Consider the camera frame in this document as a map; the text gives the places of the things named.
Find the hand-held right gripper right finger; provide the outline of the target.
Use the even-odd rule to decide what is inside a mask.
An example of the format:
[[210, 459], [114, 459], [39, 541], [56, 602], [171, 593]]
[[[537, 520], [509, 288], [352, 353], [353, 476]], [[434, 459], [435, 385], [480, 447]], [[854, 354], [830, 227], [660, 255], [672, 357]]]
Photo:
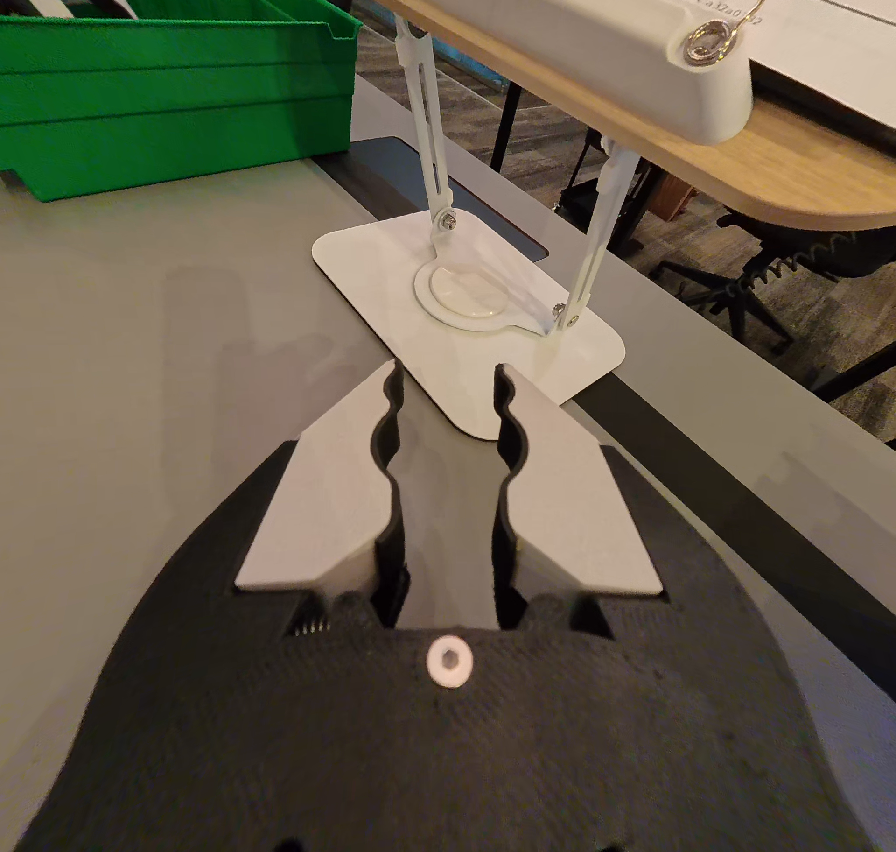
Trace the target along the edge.
[[599, 440], [509, 364], [496, 367], [502, 481], [492, 533], [498, 625], [544, 594], [653, 599], [663, 584]]

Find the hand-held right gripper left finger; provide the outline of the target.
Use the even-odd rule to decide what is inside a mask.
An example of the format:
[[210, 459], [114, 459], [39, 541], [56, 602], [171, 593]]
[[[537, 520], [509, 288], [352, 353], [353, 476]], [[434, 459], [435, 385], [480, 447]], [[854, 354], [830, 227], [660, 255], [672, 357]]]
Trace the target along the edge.
[[300, 433], [235, 585], [322, 600], [358, 592], [396, 624], [409, 591], [399, 488], [404, 402], [398, 360], [379, 367]]

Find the white stand with wooden board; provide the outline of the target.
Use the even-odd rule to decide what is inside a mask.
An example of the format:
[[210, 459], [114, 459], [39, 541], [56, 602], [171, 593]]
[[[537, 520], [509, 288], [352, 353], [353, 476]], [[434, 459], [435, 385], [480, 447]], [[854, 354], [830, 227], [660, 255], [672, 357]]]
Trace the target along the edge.
[[[378, 0], [396, 19], [427, 206], [330, 232], [315, 264], [461, 431], [493, 441], [495, 370], [562, 405], [625, 357], [588, 301], [642, 157], [753, 218], [805, 230], [894, 225], [894, 159], [774, 105], [755, 105], [747, 27], [722, 62], [683, 56], [711, 20], [681, 0]], [[454, 205], [437, 36], [598, 129], [599, 177], [571, 291]]]

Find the black wheeled basket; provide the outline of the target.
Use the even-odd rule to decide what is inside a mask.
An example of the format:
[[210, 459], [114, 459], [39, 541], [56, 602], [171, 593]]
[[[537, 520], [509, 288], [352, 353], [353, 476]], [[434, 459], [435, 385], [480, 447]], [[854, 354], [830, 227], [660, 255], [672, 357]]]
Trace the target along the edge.
[[[570, 180], [561, 190], [554, 206], [554, 212], [558, 216], [582, 232], [588, 230], [598, 198], [599, 177], [606, 162], [607, 155], [602, 148], [601, 134], [595, 129], [588, 128]], [[619, 223], [623, 226], [637, 225], [643, 218], [639, 203], [642, 180], [643, 170], [639, 167], [633, 174], [620, 211]]]

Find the black office chair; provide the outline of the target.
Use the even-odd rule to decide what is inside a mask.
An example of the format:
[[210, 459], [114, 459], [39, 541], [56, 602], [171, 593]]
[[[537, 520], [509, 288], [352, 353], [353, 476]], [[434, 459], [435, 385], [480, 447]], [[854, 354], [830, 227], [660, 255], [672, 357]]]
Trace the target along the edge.
[[829, 282], [865, 279], [881, 272], [894, 279], [895, 228], [822, 231], [787, 228], [730, 210], [717, 220], [720, 229], [736, 227], [759, 243], [758, 252], [734, 276], [662, 260], [649, 272], [658, 284], [664, 275], [675, 275], [682, 285], [674, 296], [689, 309], [704, 315], [725, 315], [733, 339], [746, 344], [748, 318], [777, 337], [777, 353], [796, 342], [756, 293], [772, 279], [799, 271]]

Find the green plastic bin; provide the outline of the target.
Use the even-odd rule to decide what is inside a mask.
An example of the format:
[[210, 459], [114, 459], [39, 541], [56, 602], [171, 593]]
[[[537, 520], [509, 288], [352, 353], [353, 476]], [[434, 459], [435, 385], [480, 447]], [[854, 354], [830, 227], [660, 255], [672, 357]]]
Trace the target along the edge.
[[2, 17], [1, 167], [40, 201], [346, 150], [361, 23], [327, 0]]

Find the black backing folder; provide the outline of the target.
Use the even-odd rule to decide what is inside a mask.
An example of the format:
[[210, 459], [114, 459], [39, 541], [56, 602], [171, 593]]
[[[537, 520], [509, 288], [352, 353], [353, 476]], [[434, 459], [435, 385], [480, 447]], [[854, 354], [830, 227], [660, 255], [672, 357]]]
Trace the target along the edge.
[[850, 137], [894, 144], [894, 127], [754, 60], [750, 70], [756, 96]]

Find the printed instruction sheet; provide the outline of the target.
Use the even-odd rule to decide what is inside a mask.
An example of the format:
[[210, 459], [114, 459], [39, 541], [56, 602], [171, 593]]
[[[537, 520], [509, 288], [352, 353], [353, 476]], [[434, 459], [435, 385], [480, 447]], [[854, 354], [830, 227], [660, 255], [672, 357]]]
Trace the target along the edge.
[[[757, 0], [681, 0], [737, 22]], [[855, 112], [895, 126], [895, 0], [767, 0], [750, 57]]]

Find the wooden post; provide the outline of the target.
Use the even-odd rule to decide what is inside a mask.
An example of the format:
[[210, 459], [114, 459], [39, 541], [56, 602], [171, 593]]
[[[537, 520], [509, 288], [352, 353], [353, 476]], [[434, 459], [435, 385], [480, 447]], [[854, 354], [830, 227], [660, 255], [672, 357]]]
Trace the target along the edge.
[[670, 223], [681, 217], [700, 190], [663, 171], [652, 193], [647, 210], [663, 222]]

